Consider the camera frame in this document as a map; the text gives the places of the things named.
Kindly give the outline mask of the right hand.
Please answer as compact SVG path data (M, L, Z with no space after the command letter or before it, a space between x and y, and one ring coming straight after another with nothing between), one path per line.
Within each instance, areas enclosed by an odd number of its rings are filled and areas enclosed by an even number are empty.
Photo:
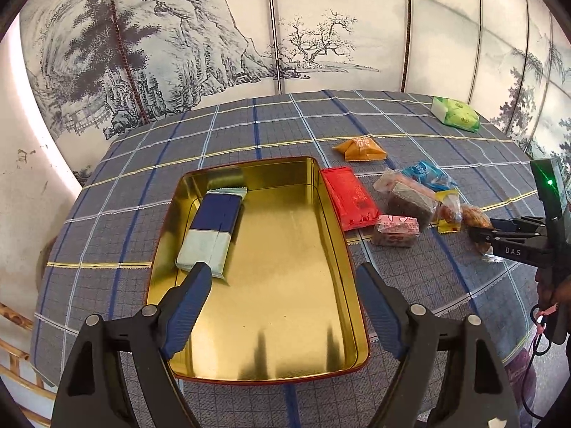
M570 279L567 278L556 286L553 280L547 278L550 272L547 269L538 269L535 274L540 312L556 312L563 305L570 304Z

